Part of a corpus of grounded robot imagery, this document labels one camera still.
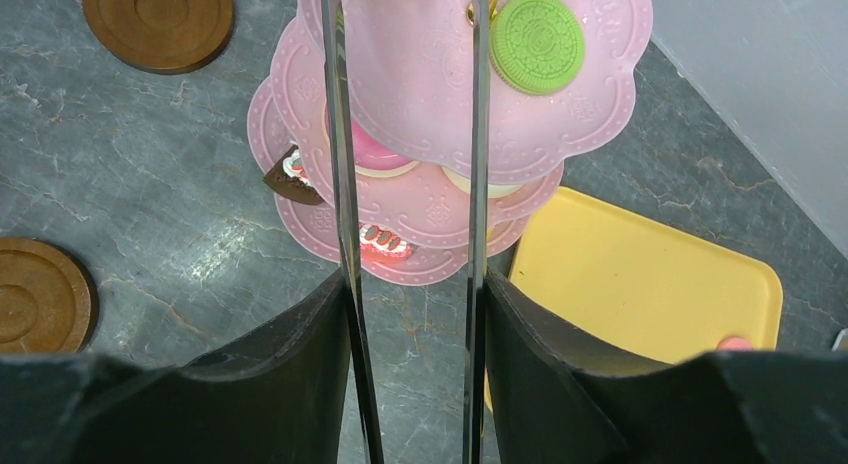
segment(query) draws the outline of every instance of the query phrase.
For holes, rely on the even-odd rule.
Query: metal rod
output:
[[[359,402],[359,418],[365,441],[365,456],[371,464],[383,464],[383,443],[365,312],[362,306],[362,278],[359,256],[359,205],[356,198],[356,171],[350,127],[350,101],[342,0],[321,0],[324,26],[324,80],[327,86],[327,111],[330,117],[330,150],[333,158],[333,197],[339,231],[339,253],[347,299],[348,328]]]
[[[465,317],[465,392],[462,462],[479,464],[483,441],[483,377],[486,369],[486,231],[489,183],[489,0],[471,0],[474,20],[474,87],[471,135],[468,301]]]

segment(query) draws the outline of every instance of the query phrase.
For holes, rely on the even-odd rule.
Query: yellow cutting board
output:
[[[729,336],[777,344],[783,289],[771,267],[567,188],[530,219],[509,277],[572,324],[659,361]]]

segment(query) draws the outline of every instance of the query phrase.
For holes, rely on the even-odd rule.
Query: pink tray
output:
[[[323,59],[306,36],[302,21],[295,18],[283,31],[274,55],[272,88],[283,122],[300,147],[306,174],[318,193],[333,202],[330,148],[322,126]],[[509,196],[491,199],[490,227],[529,216],[544,205],[559,187],[562,172],[560,162],[541,180]],[[389,228],[409,242],[428,248],[452,249],[468,244],[470,196],[454,186],[439,166],[422,163],[392,178],[359,175],[357,190],[362,222]]]
[[[336,211],[327,203],[306,206],[276,196],[277,211],[289,233],[306,250],[318,257],[339,262]],[[489,255],[497,254],[515,244],[529,218],[503,223],[495,227],[489,240]],[[468,262],[468,248],[415,249],[409,259],[397,264],[362,261],[369,273],[395,284],[426,286],[443,281]]]
[[[583,24],[582,70],[547,96],[516,91],[492,71],[493,184],[537,180],[612,140],[632,115],[633,68],[651,36],[651,0],[562,1]],[[470,0],[343,2],[354,117],[385,147],[470,176]],[[320,0],[298,4],[323,53]]]

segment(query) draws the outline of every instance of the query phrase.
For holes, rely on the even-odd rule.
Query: wooden disc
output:
[[[82,8],[112,54],[157,74],[209,64],[233,31],[233,0],[82,0]]]
[[[0,352],[74,352],[96,315],[96,291],[65,253],[0,237]]]

